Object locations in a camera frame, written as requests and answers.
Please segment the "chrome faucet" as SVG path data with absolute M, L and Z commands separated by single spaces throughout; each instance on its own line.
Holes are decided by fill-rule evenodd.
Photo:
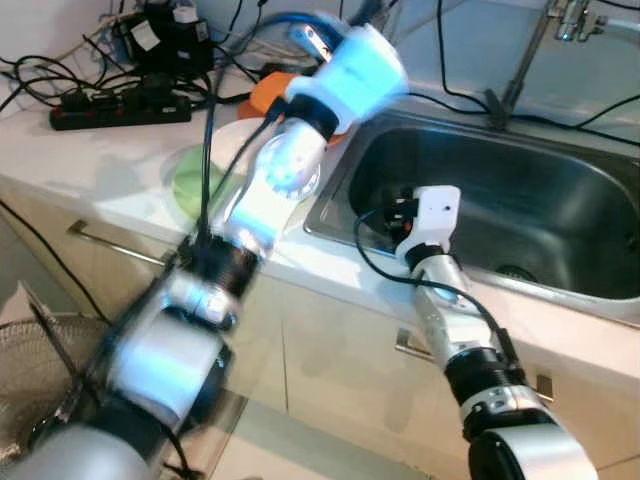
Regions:
M 609 17 L 593 6 L 593 0 L 538 0 L 541 9 L 536 15 L 534 28 L 525 46 L 524 54 L 518 60 L 515 73 L 503 92 L 498 95 L 486 90 L 485 105 L 489 109 L 486 124 L 495 131 L 504 131 L 515 109 L 525 79 L 538 54 L 541 41 L 552 32 L 552 37 L 562 42 L 586 42 L 593 35 L 599 35 L 608 26 Z

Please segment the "orange plate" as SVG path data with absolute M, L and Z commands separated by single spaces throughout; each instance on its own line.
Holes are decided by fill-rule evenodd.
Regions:
M 314 122 L 314 129 L 323 138 L 326 146 L 338 145 L 353 127 L 355 123 L 342 123 L 337 119 L 325 118 Z

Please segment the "stainless steel sink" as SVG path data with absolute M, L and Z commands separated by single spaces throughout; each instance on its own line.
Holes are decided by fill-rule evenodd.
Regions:
M 640 323 L 636 157 L 406 111 L 361 125 L 305 220 L 355 243 L 353 225 L 402 189 L 456 186 L 451 252 L 472 280 L 617 323 Z M 497 275 L 516 264 L 539 284 Z

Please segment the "beige kitchen cabinet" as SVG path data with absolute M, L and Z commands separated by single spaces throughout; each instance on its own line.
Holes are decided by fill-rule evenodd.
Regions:
M 73 221 L 150 253 L 172 250 L 193 224 L 169 186 L 128 189 L 92 204 L 0 175 L 0 198 L 87 274 L 109 308 L 131 300 L 155 268 L 77 239 L 69 233 Z M 599 480 L 640 480 L 637 330 L 484 284 L 477 271 L 470 284 L 508 330 L 527 379 L 552 381 L 549 407 L 580 440 Z M 293 219 L 230 339 L 233 385 L 384 460 L 435 480 L 467 480 L 460 408 L 439 367 L 396 348 L 403 330 L 422 344 L 410 288 L 387 282 L 348 244 L 311 236 Z

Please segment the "orange bowl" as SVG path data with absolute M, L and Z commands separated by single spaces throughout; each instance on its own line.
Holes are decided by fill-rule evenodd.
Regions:
M 244 102 L 239 114 L 242 118 L 264 116 L 275 100 L 284 95 L 288 84 L 296 77 L 296 73 L 274 72 L 262 78 L 250 91 L 250 99 Z

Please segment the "black power strip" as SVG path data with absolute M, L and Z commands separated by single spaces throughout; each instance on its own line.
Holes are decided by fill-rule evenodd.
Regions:
M 123 93 L 65 93 L 47 116 L 54 131 L 189 122 L 191 101 L 172 91 L 132 88 Z

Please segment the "black power adapter box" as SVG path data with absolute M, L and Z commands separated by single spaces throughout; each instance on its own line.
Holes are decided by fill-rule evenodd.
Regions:
M 138 73 L 200 76 L 214 68 L 215 42 L 195 0 L 138 0 L 111 32 Z

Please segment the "sink drain strainer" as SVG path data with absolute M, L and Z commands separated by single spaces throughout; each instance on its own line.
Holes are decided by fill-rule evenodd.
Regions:
M 526 282 L 530 284 L 539 284 L 539 276 L 536 275 L 534 270 L 526 269 L 525 266 L 516 264 L 503 264 L 494 269 L 494 273 L 497 275 L 506 276 L 518 280 L 518 282 Z

